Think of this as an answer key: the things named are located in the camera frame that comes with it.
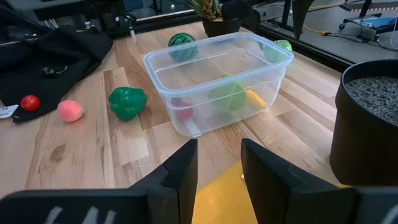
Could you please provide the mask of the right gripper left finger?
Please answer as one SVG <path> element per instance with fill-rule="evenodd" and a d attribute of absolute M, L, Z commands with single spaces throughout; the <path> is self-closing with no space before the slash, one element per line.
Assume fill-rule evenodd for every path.
<path fill-rule="evenodd" d="M 191 224 L 198 141 L 125 189 L 25 190 L 0 199 L 0 224 Z"/>

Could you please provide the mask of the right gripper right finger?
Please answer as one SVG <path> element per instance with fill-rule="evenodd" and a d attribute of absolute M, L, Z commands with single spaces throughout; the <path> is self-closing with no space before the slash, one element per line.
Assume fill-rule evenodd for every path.
<path fill-rule="evenodd" d="M 249 138 L 241 163 L 258 224 L 398 224 L 398 187 L 338 187 Z"/>

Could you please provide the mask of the small red toy berry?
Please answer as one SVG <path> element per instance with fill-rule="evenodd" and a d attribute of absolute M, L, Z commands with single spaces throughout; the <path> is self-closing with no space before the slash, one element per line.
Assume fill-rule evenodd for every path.
<path fill-rule="evenodd" d="M 192 108 L 176 111 L 176 117 L 177 117 L 178 121 L 185 121 L 185 120 L 191 119 L 192 116 L 193 116 Z"/>

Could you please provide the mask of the yellow toy corn cob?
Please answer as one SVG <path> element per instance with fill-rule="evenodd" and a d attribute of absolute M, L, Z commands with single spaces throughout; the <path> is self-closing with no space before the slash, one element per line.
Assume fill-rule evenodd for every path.
<path fill-rule="evenodd" d="M 247 101 L 259 110 L 266 108 L 266 102 L 253 90 L 246 91 Z"/>

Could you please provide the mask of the pink toy peach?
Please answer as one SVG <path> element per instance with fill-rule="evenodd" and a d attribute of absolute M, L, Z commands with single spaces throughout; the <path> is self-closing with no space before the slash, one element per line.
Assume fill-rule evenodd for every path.
<path fill-rule="evenodd" d="M 74 122 L 83 115 L 82 106 L 73 100 L 65 100 L 58 104 L 58 115 L 67 123 Z"/>

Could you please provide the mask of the light green toy lettuce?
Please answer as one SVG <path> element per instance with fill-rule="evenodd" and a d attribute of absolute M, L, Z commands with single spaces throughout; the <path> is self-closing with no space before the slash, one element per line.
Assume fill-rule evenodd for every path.
<path fill-rule="evenodd" d="M 214 88 L 207 95 L 212 105 L 222 111 L 237 111 L 247 103 L 246 90 L 240 82 Z"/>

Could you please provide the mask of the light green toy cabbage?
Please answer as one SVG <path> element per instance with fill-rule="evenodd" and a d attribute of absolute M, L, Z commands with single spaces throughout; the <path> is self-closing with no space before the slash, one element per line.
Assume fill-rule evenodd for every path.
<path fill-rule="evenodd" d="M 279 47 L 292 52 L 292 46 L 288 40 L 275 40 L 274 43 Z M 280 50 L 275 50 L 268 46 L 264 46 L 264 56 L 271 63 L 277 63 L 287 58 L 283 53 L 280 52 Z"/>

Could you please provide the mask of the clear plastic tupperware container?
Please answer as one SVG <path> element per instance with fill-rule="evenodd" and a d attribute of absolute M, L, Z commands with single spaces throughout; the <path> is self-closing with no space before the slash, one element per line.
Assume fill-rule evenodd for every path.
<path fill-rule="evenodd" d="M 271 63 L 264 56 L 264 46 L 280 50 L 287 58 Z M 154 50 L 143 61 L 176 131 L 195 138 L 270 108 L 294 54 L 259 35 L 235 32 Z M 266 108 L 259 110 L 248 101 L 237 111 L 212 105 L 209 91 L 232 82 L 255 91 Z M 170 104 L 173 97 L 180 97 L 184 107 L 174 108 Z M 178 121 L 176 111 L 188 108 L 193 109 L 192 118 Z"/>

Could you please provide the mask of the yellow cloth napkin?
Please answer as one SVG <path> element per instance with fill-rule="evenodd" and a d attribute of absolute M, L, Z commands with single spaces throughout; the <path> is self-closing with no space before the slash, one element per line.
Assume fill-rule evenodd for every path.
<path fill-rule="evenodd" d="M 195 197 L 192 224 L 257 224 L 240 162 Z"/>

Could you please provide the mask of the leafy green plant black pot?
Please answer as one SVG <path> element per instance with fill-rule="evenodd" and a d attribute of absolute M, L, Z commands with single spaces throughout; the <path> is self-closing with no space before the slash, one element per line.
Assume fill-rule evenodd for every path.
<path fill-rule="evenodd" d="M 398 186 L 398 125 L 371 113 L 346 89 L 350 81 L 376 76 L 398 78 L 398 59 L 357 63 L 340 78 L 330 166 L 345 185 Z"/>

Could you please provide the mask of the dark green toy bell pepper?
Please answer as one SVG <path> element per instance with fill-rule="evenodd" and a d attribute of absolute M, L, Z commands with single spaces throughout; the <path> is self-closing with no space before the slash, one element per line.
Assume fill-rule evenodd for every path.
<path fill-rule="evenodd" d="M 129 121 L 145 108 L 147 95 L 143 89 L 123 86 L 114 89 L 108 101 L 117 118 Z"/>

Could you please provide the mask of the red toy cherry green stem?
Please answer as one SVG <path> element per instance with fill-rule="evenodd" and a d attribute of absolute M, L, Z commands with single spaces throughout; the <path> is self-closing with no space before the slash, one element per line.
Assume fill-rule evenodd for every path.
<path fill-rule="evenodd" d="M 35 95 L 27 95 L 21 99 L 21 107 L 26 111 L 35 111 L 40 107 L 40 99 Z"/>

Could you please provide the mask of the white handwritten paper tag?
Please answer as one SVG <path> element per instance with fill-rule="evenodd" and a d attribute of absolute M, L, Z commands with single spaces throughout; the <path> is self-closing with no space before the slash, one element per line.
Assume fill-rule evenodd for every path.
<path fill-rule="evenodd" d="M 0 108 L 0 119 L 9 118 L 18 107 L 19 105 L 11 105 Z"/>

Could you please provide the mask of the black cloth napkin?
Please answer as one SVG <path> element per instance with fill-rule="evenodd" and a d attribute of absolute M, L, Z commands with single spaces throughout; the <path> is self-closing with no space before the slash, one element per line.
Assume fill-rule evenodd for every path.
<path fill-rule="evenodd" d="M 113 41 L 95 27 L 77 32 L 64 26 L 33 42 L 0 47 L 0 101 L 19 106 L 28 95 L 40 100 L 35 111 L 18 107 L 13 122 L 30 121 L 55 110 L 76 83 L 98 68 L 112 46 Z"/>

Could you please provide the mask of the black stand leg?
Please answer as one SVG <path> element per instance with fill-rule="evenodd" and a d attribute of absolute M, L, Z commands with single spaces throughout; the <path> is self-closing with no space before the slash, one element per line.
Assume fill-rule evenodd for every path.
<path fill-rule="evenodd" d="M 295 40 L 300 40 L 303 23 L 314 0 L 292 0 L 293 29 Z"/>

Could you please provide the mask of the black wheeled cart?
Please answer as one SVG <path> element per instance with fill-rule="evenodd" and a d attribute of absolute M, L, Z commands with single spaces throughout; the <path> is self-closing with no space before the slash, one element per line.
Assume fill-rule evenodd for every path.
<path fill-rule="evenodd" d="M 376 35 L 398 30 L 398 17 L 381 17 L 382 14 L 371 14 L 363 17 L 346 18 L 339 25 L 343 30 L 347 23 L 357 24 L 361 27 L 376 31 Z"/>

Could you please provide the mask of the small succulent in dark pot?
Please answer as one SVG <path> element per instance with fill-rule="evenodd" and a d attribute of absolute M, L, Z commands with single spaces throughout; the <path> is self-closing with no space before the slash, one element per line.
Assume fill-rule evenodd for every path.
<path fill-rule="evenodd" d="M 218 0 L 188 0 L 188 5 L 201 17 L 208 37 L 231 34 L 240 30 L 240 19 L 223 19 Z"/>

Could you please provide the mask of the black aluminium table frame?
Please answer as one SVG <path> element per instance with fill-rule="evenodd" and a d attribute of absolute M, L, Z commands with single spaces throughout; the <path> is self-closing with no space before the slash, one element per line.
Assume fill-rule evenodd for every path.
<path fill-rule="evenodd" d="M 139 19 L 137 21 L 137 29 L 135 32 L 140 34 L 161 29 L 168 29 L 170 27 L 180 27 L 185 26 L 186 24 L 197 23 L 201 23 L 200 18 L 193 11 L 179 12 L 174 14 L 171 13 L 163 16 Z M 285 34 L 280 34 L 277 31 L 272 31 L 270 28 L 258 25 L 254 29 L 254 33 L 263 37 L 269 37 L 271 40 L 287 39 L 292 44 L 293 50 L 295 52 L 340 72 L 354 64 L 354 62 L 348 59 L 344 59 L 336 54 L 322 50 L 314 45 L 294 40 L 294 38 Z"/>

